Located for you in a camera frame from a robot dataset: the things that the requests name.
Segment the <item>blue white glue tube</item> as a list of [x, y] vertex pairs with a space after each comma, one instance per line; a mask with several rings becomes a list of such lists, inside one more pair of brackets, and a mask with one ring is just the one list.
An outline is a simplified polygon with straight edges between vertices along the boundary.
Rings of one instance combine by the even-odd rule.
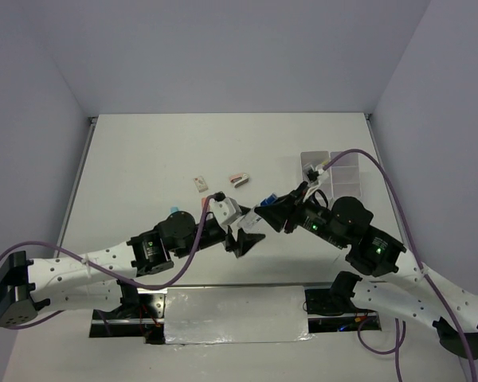
[[242, 229], [246, 233], [253, 233], [254, 227], [262, 220], [262, 218], [254, 211], [256, 207], [266, 206], [274, 203], [278, 199], [275, 193], [272, 193], [260, 203], [250, 209], [237, 223], [239, 229]]

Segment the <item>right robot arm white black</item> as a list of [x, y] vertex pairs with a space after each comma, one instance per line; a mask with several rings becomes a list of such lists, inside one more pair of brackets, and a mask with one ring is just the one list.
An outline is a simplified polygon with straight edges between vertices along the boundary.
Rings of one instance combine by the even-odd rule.
[[303, 228], [327, 243], [348, 250], [353, 271], [341, 271], [331, 284], [331, 304], [339, 311], [376, 310], [413, 320], [437, 333], [442, 347], [478, 359], [478, 295], [450, 282], [388, 233], [371, 225], [373, 213], [354, 197], [324, 207], [297, 189], [255, 213], [275, 231]]

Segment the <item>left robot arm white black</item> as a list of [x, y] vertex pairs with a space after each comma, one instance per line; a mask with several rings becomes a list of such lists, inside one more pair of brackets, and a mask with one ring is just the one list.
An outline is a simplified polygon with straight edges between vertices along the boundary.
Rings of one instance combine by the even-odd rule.
[[171, 213], [150, 231], [83, 255], [62, 249], [63, 257], [30, 259], [24, 244], [0, 256], [0, 327], [24, 329], [69, 310], [115, 311], [135, 315], [139, 290], [155, 290], [139, 280], [173, 268], [173, 258], [186, 262], [176, 275], [159, 285], [165, 289], [186, 273], [198, 251], [222, 245], [237, 258], [264, 240], [261, 233], [232, 229], [241, 210], [205, 209], [200, 220], [185, 211]]

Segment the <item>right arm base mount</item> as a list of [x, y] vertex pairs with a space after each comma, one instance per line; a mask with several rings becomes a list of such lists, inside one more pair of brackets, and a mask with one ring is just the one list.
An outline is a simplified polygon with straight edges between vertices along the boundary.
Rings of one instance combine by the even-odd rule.
[[361, 324], [362, 330], [381, 330], [377, 312], [339, 307], [331, 300], [328, 288], [305, 289], [304, 293], [309, 333], [357, 332]]

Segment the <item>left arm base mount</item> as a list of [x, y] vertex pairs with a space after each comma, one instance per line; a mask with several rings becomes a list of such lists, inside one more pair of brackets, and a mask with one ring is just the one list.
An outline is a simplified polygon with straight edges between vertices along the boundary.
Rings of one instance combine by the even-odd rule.
[[141, 338], [145, 344], [166, 343], [165, 310], [167, 292], [140, 291], [139, 305], [117, 308], [110, 312], [94, 310], [90, 338]]

